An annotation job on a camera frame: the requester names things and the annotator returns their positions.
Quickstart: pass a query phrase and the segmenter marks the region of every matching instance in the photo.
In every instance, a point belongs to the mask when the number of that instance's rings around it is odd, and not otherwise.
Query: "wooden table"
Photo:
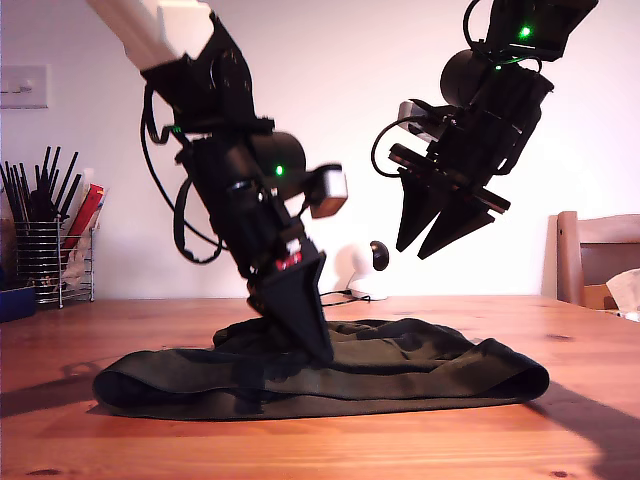
[[[538,297],[394,298],[331,320],[422,318],[549,369],[527,405],[246,423],[109,416],[91,381],[136,350],[209,347],[241,300],[114,301],[4,324],[2,479],[640,478],[640,325]]]

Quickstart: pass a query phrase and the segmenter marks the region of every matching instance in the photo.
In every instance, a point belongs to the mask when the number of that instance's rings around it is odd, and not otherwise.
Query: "blue container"
[[[35,313],[35,288],[24,287],[0,292],[0,323],[30,317]]]

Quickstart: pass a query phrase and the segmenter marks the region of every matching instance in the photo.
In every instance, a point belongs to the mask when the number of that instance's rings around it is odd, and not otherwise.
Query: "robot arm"
[[[304,193],[304,206],[314,218],[335,214],[347,199],[342,168],[325,165],[307,172],[298,141],[274,132],[273,120],[256,117],[247,63],[205,3],[87,2],[122,40],[147,81],[143,146],[145,130],[155,143],[164,144],[173,135],[183,146],[176,161],[188,179],[180,203],[195,186],[213,231],[247,279],[250,305],[279,322],[312,356],[330,361],[333,352],[317,287],[325,255],[307,238],[300,215],[292,217],[284,201]],[[153,118],[154,92],[174,113],[174,124],[161,134]],[[184,249],[179,210],[174,218],[176,245],[193,261]]]
[[[430,142],[426,155],[396,144],[390,159],[405,192],[397,249],[405,250],[438,216],[418,256],[494,222],[510,203],[484,187],[507,175],[540,121],[540,105],[554,88],[540,75],[543,61],[564,54],[571,32],[598,0],[494,0],[486,41],[474,42],[464,19],[469,50],[446,65],[441,90],[449,105],[412,100],[400,106],[399,120],[410,133]],[[519,65],[538,62],[538,71]],[[372,153],[375,164],[375,147]]]

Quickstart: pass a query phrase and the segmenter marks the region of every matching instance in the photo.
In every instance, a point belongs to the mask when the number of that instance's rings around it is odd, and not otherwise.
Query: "white wall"
[[[371,144],[401,101],[442,101],[442,68],[466,47],[461,20],[468,1],[211,3],[251,67],[258,114],[294,133],[310,166],[343,163],[349,202],[334,218],[306,222],[329,256],[321,289],[333,289],[348,276],[345,245],[372,239],[395,245],[402,188],[373,171]],[[474,36],[486,32],[490,4],[474,13]],[[392,250],[393,294],[539,293],[549,271],[545,246],[553,248],[550,215],[640,211],[638,18],[637,0],[601,2],[571,37],[566,57],[545,66],[556,92],[543,104],[543,121],[520,164],[490,184],[513,202],[511,210],[426,261],[416,257],[420,239],[402,254]],[[50,109],[2,112],[2,160],[33,165],[46,145],[60,144],[65,159],[79,150],[79,166],[95,168],[96,179],[110,187],[98,236],[98,296],[245,296],[228,255],[196,267],[173,246],[170,211],[139,145],[143,81],[84,1],[4,0],[2,35],[3,64],[48,63],[53,78]],[[159,123],[169,122],[169,111],[158,110]],[[176,150],[152,150],[172,196],[185,176],[174,166]],[[188,217],[206,229],[204,209],[192,203]]]

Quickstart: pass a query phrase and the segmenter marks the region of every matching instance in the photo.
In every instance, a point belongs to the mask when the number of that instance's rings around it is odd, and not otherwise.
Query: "green led light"
[[[531,27],[522,27],[522,30],[520,30],[520,35],[519,35],[520,40],[529,38],[532,33],[533,33],[533,30],[531,29]]]

